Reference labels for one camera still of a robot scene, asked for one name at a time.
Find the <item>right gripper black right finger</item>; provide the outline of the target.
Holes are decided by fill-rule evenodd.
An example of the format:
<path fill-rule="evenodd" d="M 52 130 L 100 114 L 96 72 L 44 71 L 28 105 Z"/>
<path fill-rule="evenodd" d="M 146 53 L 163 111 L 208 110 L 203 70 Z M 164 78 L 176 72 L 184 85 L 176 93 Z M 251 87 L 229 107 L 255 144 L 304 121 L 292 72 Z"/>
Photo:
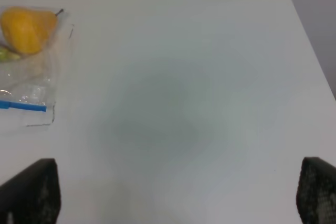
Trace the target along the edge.
<path fill-rule="evenodd" d="M 305 157 L 296 193 L 302 223 L 335 223 L 335 167 L 318 157 Z"/>

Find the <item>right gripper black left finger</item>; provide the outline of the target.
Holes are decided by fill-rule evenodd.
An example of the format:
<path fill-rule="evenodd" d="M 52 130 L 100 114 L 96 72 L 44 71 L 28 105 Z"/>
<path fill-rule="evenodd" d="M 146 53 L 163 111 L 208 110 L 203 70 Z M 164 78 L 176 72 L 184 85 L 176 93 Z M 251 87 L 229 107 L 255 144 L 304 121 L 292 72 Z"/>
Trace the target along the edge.
<path fill-rule="evenodd" d="M 1 223 L 56 223 L 61 191 L 55 159 L 42 158 L 1 185 Z"/>

